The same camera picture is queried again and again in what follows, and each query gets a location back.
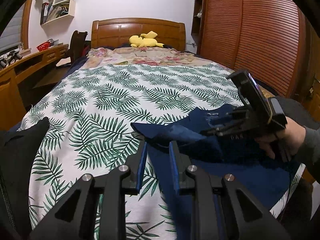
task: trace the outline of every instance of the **wardrobe door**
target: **wardrobe door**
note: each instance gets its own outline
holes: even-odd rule
[[[200,55],[232,67],[242,0],[206,0]]]
[[[254,78],[289,96],[303,53],[298,45],[298,8],[292,0],[243,0],[235,70],[248,69]]]

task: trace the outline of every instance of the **person's finger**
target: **person's finger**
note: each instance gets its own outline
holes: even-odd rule
[[[276,135],[274,134],[268,134],[268,135],[264,135],[262,137],[258,137],[258,138],[255,138],[255,141],[257,143],[259,142],[266,142],[266,143],[270,143],[270,142],[273,142],[275,140],[277,140],[278,138],[276,137]]]
[[[269,143],[260,142],[259,147],[260,147],[260,149],[262,149],[266,152],[267,156],[269,156],[271,159],[275,159],[276,155],[273,152]]]

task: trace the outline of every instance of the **window blind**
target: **window blind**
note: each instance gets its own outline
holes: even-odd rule
[[[0,55],[2,51],[18,46],[21,43],[21,23],[24,4],[16,12],[0,36]]]

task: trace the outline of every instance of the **headboard panel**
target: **headboard panel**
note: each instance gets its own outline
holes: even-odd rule
[[[91,47],[118,47],[129,42],[132,35],[140,35],[154,31],[156,40],[184,51],[186,46],[186,30],[184,23],[149,18],[119,18],[92,23]]]

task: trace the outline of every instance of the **red plastic basket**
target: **red plastic basket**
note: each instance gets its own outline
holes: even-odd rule
[[[43,51],[43,50],[48,49],[48,48],[49,48],[49,45],[50,45],[50,41],[46,41],[46,42],[40,44],[40,45],[37,47],[37,49],[38,49],[39,51]]]

